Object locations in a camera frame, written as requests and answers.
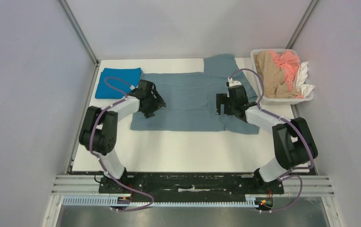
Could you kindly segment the pink t shirt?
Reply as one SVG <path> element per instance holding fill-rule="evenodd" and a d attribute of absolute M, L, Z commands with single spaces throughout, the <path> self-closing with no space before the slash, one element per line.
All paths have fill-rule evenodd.
<path fill-rule="evenodd" d="M 284 73 L 284 78 L 276 88 L 276 98 L 303 98 L 301 92 L 295 86 L 295 79 L 300 69 L 300 58 L 291 50 L 285 50 L 282 54 L 269 51 L 275 65 Z"/>

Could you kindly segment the grey-blue t shirt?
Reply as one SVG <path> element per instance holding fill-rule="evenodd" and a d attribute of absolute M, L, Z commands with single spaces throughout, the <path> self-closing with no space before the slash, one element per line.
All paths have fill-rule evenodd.
<path fill-rule="evenodd" d="M 244 86 L 249 102 L 258 96 L 243 72 L 239 71 L 231 54 L 220 54 L 204 59 L 203 72 L 145 73 L 142 79 L 153 82 L 166 107 L 146 118 L 141 112 L 133 114 L 133 131 L 230 131 L 256 135 L 259 127 L 234 116 L 216 114 L 216 94 L 227 92 L 230 75 Z"/>

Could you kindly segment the beige t shirt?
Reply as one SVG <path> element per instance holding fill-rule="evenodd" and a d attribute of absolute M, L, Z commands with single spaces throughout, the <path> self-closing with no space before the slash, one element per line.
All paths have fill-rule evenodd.
<path fill-rule="evenodd" d="M 276 98 L 276 88 L 284 78 L 284 73 L 275 65 L 268 51 L 260 51 L 253 55 L 257 73 L 263 76 L 264 96 Z"/>

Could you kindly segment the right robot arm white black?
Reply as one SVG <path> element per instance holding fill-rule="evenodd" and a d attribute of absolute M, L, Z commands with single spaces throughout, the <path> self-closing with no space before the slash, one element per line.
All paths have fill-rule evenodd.
<path fill-rule="evenodd" d="M 259 102 L 249 102 L 242 85 L 228 86 L 227 93 L 216 94 L 216 114 L 224 113 L 258 126 L 273 138 L 275 157 L 254 172 L 253 187 L 259 193 L 267 192 L 272 183 L 280 181 L 301 165 L 314 167 L 318 150 L 304 118 L 287 119 L 261 107 Z"/>

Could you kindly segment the folded bright blue t shirt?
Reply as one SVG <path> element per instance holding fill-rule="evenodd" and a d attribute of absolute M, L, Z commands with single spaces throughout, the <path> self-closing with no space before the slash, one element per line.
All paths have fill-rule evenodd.
<path fill-rule="evenodd" d="M 142 76 L 142 69 L 110 69 L 105 68 L 98 79 L 96 87 L 96 99 L 120 99 L 124 95 L 118 91 L 129 93 L 130 85 L 138 86 Z"/>

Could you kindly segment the right aluminium frame post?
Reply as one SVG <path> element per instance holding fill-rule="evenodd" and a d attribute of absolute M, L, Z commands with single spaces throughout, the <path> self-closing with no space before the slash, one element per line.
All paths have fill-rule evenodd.
<path fill-rule="evenodd" d="M 320 2 L 320 0 L 311 0 L 309 2 L 309 5 L 307 6 L 306 10 L 304 11 L 299 23 L 297 24 L 289 42 L 286 45 L 286 49 L 293 49 L 293 47 L 295 46 L 298 38 L 300 37 L 302 31 L 305 28 L 305 25 L 307 24 L 307 22 L 309 21 L 312 13 L 315 11 L 318 3 Z"/>

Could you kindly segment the white t shirt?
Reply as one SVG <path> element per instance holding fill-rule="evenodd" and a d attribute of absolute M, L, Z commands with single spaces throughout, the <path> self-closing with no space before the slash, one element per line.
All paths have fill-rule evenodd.
<path fill-rule="evenodd" d="M 308 62 L 302 62 L 293 82 L 293 88 L 300 93 L 296 96 L 296 98 L 306 98 L 315 88 L 315 85 L 306 84 L 308 71 Z"/>

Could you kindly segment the aluminium frame post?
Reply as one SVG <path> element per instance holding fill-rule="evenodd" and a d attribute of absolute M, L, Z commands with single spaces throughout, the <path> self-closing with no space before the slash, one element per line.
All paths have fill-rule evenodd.
<path fill-rule="evenodd" d="M 57 2 L 61 5 L 64 14 L 66 15 L 67 19 L 69 20 L 72 28 L 74 29 L 78 39 L 80 40 L 84 50 L 86 51 L 88 57 L 90 58 L 93 65 L 97 66 L 99 64 L 99 60 L 91 48 L 90 43 L 88 42 L 82 28 L 79 25 L 79 22 L 77 21 L 69 3 L 67 0 L 57 0 Z"/>
<path fill-rule="evenodd" d="M 311 0 L 309 2 L 309 5 L 307 6 L 306 10 L 304 11 L 299 23 L 297 24 L 289 42 L 286 45 L 286 49 L 293 49 L 293 47 L 295 46 L 298 38 L 300 37 L 302 31 L 305 28 L 305 25 L 307 24 L 307 22 L 309 21 L 312 13 L 315 11 L 318 3 L 320 2 L 320 0 Z"/>

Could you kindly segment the left aluminium frame post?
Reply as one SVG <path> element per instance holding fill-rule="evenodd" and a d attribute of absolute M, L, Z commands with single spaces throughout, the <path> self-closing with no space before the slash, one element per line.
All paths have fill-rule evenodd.
<path fill-rule="evenodd" d="M 64 14 L 66 15 L 67 19 L 69 20 L 72 28 L 74 29 L 78 39 L 80 40 L 84 50 L 86 51 L 88 57 L 90 58 L 93 65 L 97 66 L 99 64 L 99 60 L 91 48 L 90 43 L 88 42 L 82 28 L 79 25 L 79 22 L 77 21 L 69 3 L 67 0 L 57 0 L 57 2 L 61 5 Z"/>

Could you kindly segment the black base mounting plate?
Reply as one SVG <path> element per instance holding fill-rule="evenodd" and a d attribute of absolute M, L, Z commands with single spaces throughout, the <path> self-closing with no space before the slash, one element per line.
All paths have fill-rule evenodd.
<path fill-rule="evenodd" d="M 107 176 L 99 193 L 130 194 L 132 202 L 242 202 L 245 195 L 284 194 L 283 184 L 261 181 L 254 173 L 127 172 L 119 183 Z"/>

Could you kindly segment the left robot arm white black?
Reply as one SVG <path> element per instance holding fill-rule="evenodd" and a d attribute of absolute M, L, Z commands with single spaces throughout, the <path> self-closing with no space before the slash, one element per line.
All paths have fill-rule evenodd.
<path fill-rule="evenodd" d="M 131 85 L 130 89 L 129 93 L 122 91 L 123 97 L 104 109 L 88 107 L 79 134 L 79 143 L 97 158 L 103 174 L 111 179 L 110 187 L 117 193 L 137 191 L 130 188 L 127 178 L 123 177 L 126 168 L 115 151 L 118 123 L 136 112 L 150 118 L 155 111 L 166 107 L 153 82 L 142 79 L 138 86 Z"/>

